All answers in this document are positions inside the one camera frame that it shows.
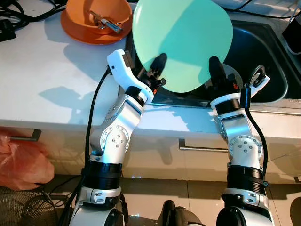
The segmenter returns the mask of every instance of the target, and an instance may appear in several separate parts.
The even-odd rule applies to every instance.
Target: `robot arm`
[[[127,222],[127,208],[119,186],[121,167],[131,134],[143,113],[143,105],[150,103],[157,88],[165,84],[158,80],[166,62],[166,55],[158,56],[149,72],[134,76],[130,56],[116,50],[108,56],[114,79],[125,90],[110,108],[101,126],[91,134],[92,153],[88,168],[83,171],[85,180],[75,206],[70,225],[123,226]],[[273,226],[269,202],[265,193],[268,185],[260,159],[261,143],[252,135],[244,109],[240,106],[240,93],[232,80],[224,78],[217,58],[212,58],[209,71],[213,86],[209,93],[214,100],[211,107],[217,110],[217,124],[228,143],[228,185],[222,198],[225,208],[217,218],[217,226]],[[252,83],[255,95],[269,81],[265,73],[256,71]],[[188,210],[176,208],[172,201],[163,207],[166,214],[163,226],[203,225]]]
[[[131,134],[141,119],[143,105],[150,103],[157,88],[166,82],[158,80],[166,59],[166,54],[161,54],[149,72],[141,72],[135,77],[128,53],[116,50],[107,57],[114,79],[125,93],[118,97],[102,125],[90,136],[92,153],[87,169],[82,172],[85,180],[71,226],[122,226],[127,221],[119,186],[121,167]]]
[[[216,61],[218,59],[212,58],[211,65],[220,64]],[[228,87],[221,90],[221,97],[211,102],[211,107],[217,110],[217,124],[222,137],[228,143],[230,159],[227,188],[222,195],[225,208],[219,213],[216,225],[273,226],[274,221],[265,192],[268,183],[264,180],[260,164],[263,156],[262,144],[252,135],[246,112],[240,106],[240,93],[236,86],[233,86],[233,81],[225,79],[221,66],[210,68],[210,73],[215,78],[220,77],[216,78],[218,82],[213,83],[213,87]],[[257,79],[252,83],[251,96],[269,81],[263,66],[256,68],[255,76]]]

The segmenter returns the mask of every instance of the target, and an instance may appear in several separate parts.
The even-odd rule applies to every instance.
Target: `kitchen counter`
[[[280,39],[287,23],[242,14],[230,17],[270,24]],[[0,125],[84,131],[94,90],[106,69],[106,56],[124,48],[125,39],[109,46],[76,42],[62,30],[60,13],[31,23],[16,34],[16,39],[0,42]],[[94,125],[103,121],[118,87],[108,76],[96,101]],[[144,109],[135,133],[156,134],[161,130],[219,137],[211,109],[151,105]],[[265,136],[301,139],[300,116],[253,113],[253,117]]]

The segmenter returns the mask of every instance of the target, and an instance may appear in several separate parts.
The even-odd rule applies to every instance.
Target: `metal drawer handle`
[[[31,142],[36,142],[39,140],[39,137],[41,135],[41,130],[40,129],[34,129],[32,132],[31,137],[25,137],[25,136],[11,136],[10,140],[21,140],[21,141],[31,141]]]
[[[190,147],[185,145],[185,139],[179,139],[179,148],[182,151],[203,151],[203,152],[222,152],[228,153],[227,148],[211,148],[211,147]]]
[[[297,184],[301,184],[301,180],[299,180],[298,177],[293,177],[293,178],[295,179],[295,182],[296,182]]]

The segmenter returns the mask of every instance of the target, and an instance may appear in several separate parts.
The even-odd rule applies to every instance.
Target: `black wire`
[[[254,76],[255,76],[255,73],[253,73],[252,76],[249,77],[248,82],[246,84],[246,88],[251,87],[251,82],[252,82]],[[249,108],[245,107],[245,112],[246,112],[246,115],[247,115],[248,119],[253,124],[253,126],[255,127],[255,129],[257,131],[257,133],[259,134],[260,140],[262,142],[262,147],[263,147],[263,175],[265,176],[265,174],[267,172],[267,166],[268,166],[268,146],[267,146],[267,142],[265,140],[265,137],[264,137],[261,129],[259,128],[259,126],[255,122],[254,118],[252,117]]]
[[[247,108],[247,109],[245,109],[245,112],[246,112],[246,115],[248,116],[250,122],[253,124],[253,126],[257,130],[257,132],[260,136],[260,140],[262,142],[262,147],[263,147],[263,175],[265,176],[265,174],[267,172],[267,166],[268,166],[268,146],[267,146],[267,142],[264,138],[264,135],[263,135],[261,129],[259,128],[259,126],[255,122],[255,120],[253,119],[253,117],[250,113],[250,110]]]
[[[242,10],[235,10],[235,9],[230,9],[230,8],[225,8],[222,7],[225,11],[228,12],[238,12],[238,13],[245,13],[245,14],[249,14],[249,15],[253,15],[253,16],[261,16],[261,17],[265,17],[265,18],[274,18],[274,19],[290,19],[291,16],[269,16],[269,15],[263,15],[263,14],[258,14],[258,13],[252,13],[252,12],[248,12],[248,11],[242,11]],[[301,10],[299,11],[298,14],[294,15],[293,18],[297,17],[298,15],[301,14]]]
[[[93,118],[93,111],[94,111],[94,106],[95,106],[95,101],[97,98],[97,94],[98,91],[104,81],[104,79],[107,77],[107,75],[111,73],[110,68],[107,67],[107,70],[105,71],[104,75],[102,76],[102,78],[100,79],[95,93],[93,95],[93,99],[92,99],[92,103],[91,103],[91,107],[90,107],[90,113],[89,113],[89,120],[88,120],[88,125],[87,125],[87,132],[86,132],[86,142],[85,142],[85,170],[89,171],[88,167],[88,161],[89,161],[89,147],[90,147],[90,132],[91,132],[91,126],[92,126],[92,118]],[[68,199],[67,203],[65,204],[64,210],[62,212],[62,215],[60,217],[60,220],[58,222],[58,226],[63,226],[64,222],[65,222],[65,218],[66,215],[69,212],[69,208],[72,204],[73,199],[75,198],[75,196],[79,193],[84,181],[85,181],[85,174],[81,177],[80,182],[78,183],[78,185],[76,186],[76,188],[74,189],[74,191],[72,192],[70,198]]]
[[[56,6],[56,4],[52,0],[47,0],[47,1],[50,2],[53,6]]]
[[[91,107],[90,107],[90,113],[89,113],[89,120],[88,120],[88,126],[87,126],[87,132],[86,132],[86,143],[85,143],[85,168],[87,168],[87,164],[89,161],[89,148],[90,148],[90,132],[91,132],[91,126],[92,126],[92,118],[93,118],[93,110],[94,110],[94,105],[95,105],[95,101],[96,101],[96,97],[98,94],[98,91],[104,81],[104,79],[107,77],[107,75],[110,73],[110,68],[108,67],[107,70],[105,71],[104,75],[102,76],[102,78],[99,81],[98,86],[96,87],[93,99],[92,99],[92,103],[91,103]]]
[[[8,17],[8,19],[10,19],[10,17],[14,17],[15,19],[18,19],[19,22],[12,22],[12,26],[13,26],[14,30],[16,30],[18,28],[27,26],[31,22],[37,22],[40,20],[44,20],[44,19],[52,16],[53,14],[64,10],[64,8],[61,8],[61,7],[65,6],[65,4],[56,5],[52,0],[47,0],[47,1],[50,2],[54,7],[51,10],[49,10],[48,12],[43,13],[39,16],[26,15],[24,13],[22,6],[15,0],[12,1],[12,5],[14,5],[19,10],[19,12],[9,9],[8,7],[2,6],[2,7],[0,7],[0,10],[1,10],[0,16]]]
[[[85,180],[85,175],[83,175],[83,176],[81,177],[79,184],[76,186],[76,188],[75,188],[74,191],[72,192],[70,198],[69,198],[68,201],[66,202],[66,205],[65,205],[65,207],[64,207],[64,210],[63,210],[63,212],[62,212],[62,214],[61,214],[61,217],[60,217],[60,219],[59,219],[59,221],[58,221],[58,224],[57,224],[58,226],[63,226],[63,225],[64,225],[65,218],[66,218],[66,215],[67,215],[68,212],[69,212],[69,208],[70,208],[70,206],[71,206],[71,204],[72,204],[72,201],[73,201],[73,199],[75,198],[75,196],[79,193],[80,188],[81,188],[81,186],[82,186],[84,180]]]
[[[73,177],[69,178],[68,180],[64,181],[63,183],[61,183],[61,184],[55,186],[55,187],[49,192],[49,195],[51,195],[51,194],[52,194],[56,189],[58,189],[59,187],[61,187],[61,186],[65,185],[65,184],[67,184],[69,181],[71,181],[71,180],[73,180],[73,179],[75,179],[75,178],[78,178],[79,176],[80,176],[80,175],[73,176]]]
[[[242,6],[236,8],[235,11],[238,11],[238,10],[240,10],[241,8],[245,7],[245,6],[246,6],[247,4],[249,4],[251,1],[253,1],[253,0],[248,0],[248,1],[245,2]]]

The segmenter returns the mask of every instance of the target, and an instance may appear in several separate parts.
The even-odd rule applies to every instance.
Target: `stainless steel sink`
[[[244,83],[258,65],[264,65],[271,78],[267,86],[252,98],[252,102],[301,99],[301,75],[272,28],[267,24],[253,22],[232,21],[232,24],[233,41],[224,63],[235,68]],[[139,70],[142,66],[131,36],[128,37],[126,49],[131,51]],[[151,104],[208,107],[209,98],[204,86],[187,93],[174,93],[161,88]]]

